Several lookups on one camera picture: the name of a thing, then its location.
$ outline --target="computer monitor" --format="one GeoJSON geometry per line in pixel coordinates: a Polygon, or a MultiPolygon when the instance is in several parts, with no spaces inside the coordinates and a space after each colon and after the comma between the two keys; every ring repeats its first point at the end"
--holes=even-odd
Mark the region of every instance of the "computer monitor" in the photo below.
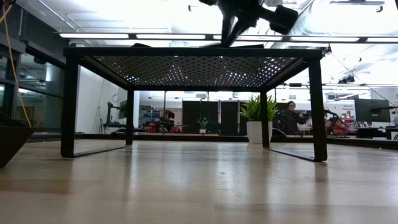
{"type": "Polygon", "coordinates": [[[127,100],[124,100],[120,102],[119,104],[119,119],[125,118],[126,117],[126,103],[127,100]]]}
{"type": "Polygon", "coordinates": [[[391,122],[387,100],[354,99],[356,121],[391,122]]]}

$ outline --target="person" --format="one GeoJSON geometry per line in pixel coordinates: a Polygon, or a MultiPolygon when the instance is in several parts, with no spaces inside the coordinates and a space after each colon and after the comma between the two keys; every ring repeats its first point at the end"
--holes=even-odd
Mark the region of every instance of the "person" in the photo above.
{"type": "Polygon", "coordinates": [[[333,125],[333,134],[334,135],[345,135],[349,131],[349,127],[345,126],[340,119],[335,120],[335,124],[333,125]]]}
{"type": "Polygon", "coordinates": [[[293,101],[289,101],[287,102],[287,109],[283,111],[282,131],[285,134],[300,134],[299,127],[297,127],[297,124],[300,123],[300,118],[294,113],[295,108],[296,104],[293,101]]]}

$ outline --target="window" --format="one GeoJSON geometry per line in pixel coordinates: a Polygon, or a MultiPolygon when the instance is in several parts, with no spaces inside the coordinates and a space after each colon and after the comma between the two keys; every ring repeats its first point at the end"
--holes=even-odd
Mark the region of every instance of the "window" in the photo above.
{"type": "MultiPolygon", "coordinates": [[[[18,94],[22,95],[27,115],[33,127],[40,128],[41,131],[61,130],[62,99],[21,88],[18,94]]],[[[16,120],[27,124],[19,96],[16,105],[16,120]]]]}
{"type": "Polygon", "coordinates": [[[2,103],[4,100],[4,89],[5,86],[0,84],[0,111],[2,111],[2,103]]]}
{"type": "Polygon", "coordinates": [[[0,78],[6,78],[7,58],[0,56],[0,78]]]}
{"type": "Polygon", "coordinates": [[[46,90],[55,95],[63,93],[64,71],[41,58],[23,54],[19,69],[21,83],[46,90]]]}

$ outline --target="black metal frame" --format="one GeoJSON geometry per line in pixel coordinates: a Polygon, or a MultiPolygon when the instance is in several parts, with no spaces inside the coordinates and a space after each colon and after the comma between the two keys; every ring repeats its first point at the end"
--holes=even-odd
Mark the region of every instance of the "black metal frame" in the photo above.
{"type": "Polygon", "coordinates": [[[103,78],[119,85],[128,91],[126,108],[127,125],[126,125],[126,145],[132,144],[133,137],[133,99],[134,90],[163,90],[163,91],[256,91],[261,93],[261,116],[262,116],[262,138],[264,149],[281,152],[290,156],[307,159],[310,161],[320,162],[327,160],[326,134],[323,117],[323,99],[322,99],[322,78],[320,60],[323,57],[321,50],[290,50],[290,49],[229,49],[229,48],[126,48],[126,47],[85,47],[76,48],[69,47],[64,50],[67,58],[66,77],[65,77],[65,97],[63,104],[63,132],[61,154],[64,157],[77,156],[73,152],[73,143],[75,135],[76,122],[76,98],[78,85],[78,66],[84,65],[90,70],[102,76],[103,78]],[[274,75],[261,87],[244,87],[244,86],[134,86],[124,80],[116,72],[108,69],[99,61],[93,59],[92,56],[224,56],[224,57],[285,57],[295,58],[288,66],[283,68],[277,75],[274,75]],[[310,94],[311,107],[313,111],[314,123],[314,156],[301,156],[286,152],[280,149],[270,147],[268,141],[268,118],[267,118],[267,92],[275,88],[277,85],[285,82],[289,78],[295,76],[302,70],[309,68],[310,70],[310,94]]]}

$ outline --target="wire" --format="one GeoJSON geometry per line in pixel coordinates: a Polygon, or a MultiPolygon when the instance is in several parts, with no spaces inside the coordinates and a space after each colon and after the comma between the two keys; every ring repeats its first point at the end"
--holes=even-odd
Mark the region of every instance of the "wire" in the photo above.
{"type": "Polygon", "coordinates": [[[14,74],[15,84],[16,84],[16,87],[17,87],[17,90],[18,90],[18,93],[19,93],[19,99],[21,101],[22,109],[24,110],[25,118],[27,120],[27,123],[28,123],[29,127],[31,128],[32,124],[30,123],[29,117],[28,117],[28,115],[26,113],[24,100],[22,99],[22,94],[19,91],[19,83],[18,83],[17,72],[16,72],[15,65],[14,65],[14,59],[12,57],[11,43],[10,43],[10,37],[9,37],[9,33],[8,33],[8,24],[7,24],[7,18],[6,18],[8,12],[11,10],[11,8],[12,8],[12,5],[9,5],[7,11],[5,11],[4,10],[4,5],[3,5],[3,7],[2,7],[3,16],[0,19],[0,23],[2,22],[2,20],[4,20],[4,25],[6,26],[6,37],[7,37],[7,43],[8,43],[8,51],[9,51],[9,54],[10,54],[12,73],[14,74]]]}
{"type": "MultiPolygon", "coordinates": [[[[340,60],[338,60],[338,58],[336,57],[336,55],[334,55],[334,53],[332,52],[331,53],[332,54],[332,56],[334,56],[334,58],[343,66],[343,67],[345,67],[345,69],[347,69],[347,71],[348,72],[350,72],[350,74],[352,74],[356,79],[358,79],[359,81],[361,81],[361,79],[360,78],[358,78],[350,69],[348,69],[344,64],[343,64],[343,62],[341,62],[340,60]]],[[[375,94],[377,94],[377,95],[379,95],[381,98],[383,98],[383,99],[385,99],[385,100],[387,100],[392,106],[395,106],[395,104],[393,104],[391,101],[389,101],[387,98],[385,98],[384,96],[382,96],[380,93],[378,93],[376,90],[374,90],[372,87],[370,87],[367,83],[365,83],[365,82],[363,82],[363,81],[361,81],[364,85],[366,85],[370,90],[372,90],[375,94]]]]}

